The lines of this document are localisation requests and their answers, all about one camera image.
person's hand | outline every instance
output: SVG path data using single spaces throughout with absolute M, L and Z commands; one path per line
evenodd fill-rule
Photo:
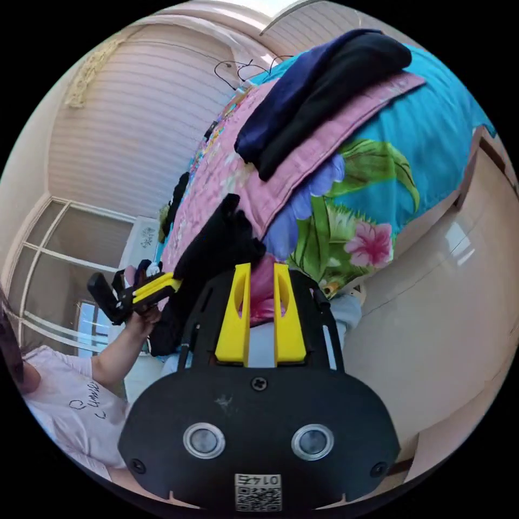
M 126 329 L 135 334 L 136 337 L 145 340 L 160 320 L 161 311 L 157 307 L 150 308 L 143 315 L 134 312 L 126 323 Z

dark hair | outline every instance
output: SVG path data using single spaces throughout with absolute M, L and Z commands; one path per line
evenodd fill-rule
M 23 382 L 23 359 L 9 315 L 13 315 L 9 301 L 0 286 L 0 351 L 12 378 Z

person's arm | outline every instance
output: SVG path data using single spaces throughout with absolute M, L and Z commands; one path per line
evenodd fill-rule
M 112 483 L 115 483 L 116 485 L 119 485 L 120 487 L 123 487 L 126 490 L 131 490 L 132 492 L 135 492 L 136 494 L 141 494 L 144 497 L 149 497 L 150 499 L 162 501 L 163 503 L 174 504 L 174 505 L 177 505 L 178 507 L 199 508 L 192 504 L 184 503 L 182 501 L 175 499 L 173 497 L 172 493 L 170 493 L 169 499 L 162 499 L 161 497 L 158 497 L 155 494 L 152 494 L 151 492 L 144 490 L 137 483 L 135 478 L 132 476 L 132 473 L 128 469 L 112 469 L 109 467 L 107 469 L 108 469 L 108 474 L 110 476 L 110 479 L 112 480 Z
M 104 387 L 122 381 L 135 364 L 144 341 L 160 318 L 157 308 L 145 316 L 133 314 L 119 336 L 99 355 L 92 357 L 92 378 Z

white t-shirt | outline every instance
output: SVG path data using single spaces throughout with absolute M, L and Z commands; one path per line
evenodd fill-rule
M 125 468 L 117 442 L 129 406 L 92 380 L 91 359 L 41 346 L 25 360 L 42 378 L 36 391 L 24 395 L 25 402 L 54 442 L 107 479 L 107 467 Z

pink blanket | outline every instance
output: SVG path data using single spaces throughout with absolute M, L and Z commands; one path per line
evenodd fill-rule
M 240 196 L 240 208 L 252 224 L 255 235 L 263 238 L 293 190 L 308 175 L 316 171 L 357 128 L 390 100 L 424 82 L 414 74 L 403 72 L 356 96 L 333 119 L 322 124 L 295 148 L 268 182 L 262 182 L 254 165 L 245 164 L 234 151 L 241 127 L 276 81 L 252 88 L 234 110 L 228 111 L 212 133 L 176 214 L 169 242 L 162 255 L 164 271 L 174 271 L 188 245 L 228 193 Z M 263 262 L 263 275 L 263 268 L 268 264 L 271 264 L 271 259 Z M 253 274 L 252 299 L 255 299 L 256 282 L 257 276 Z

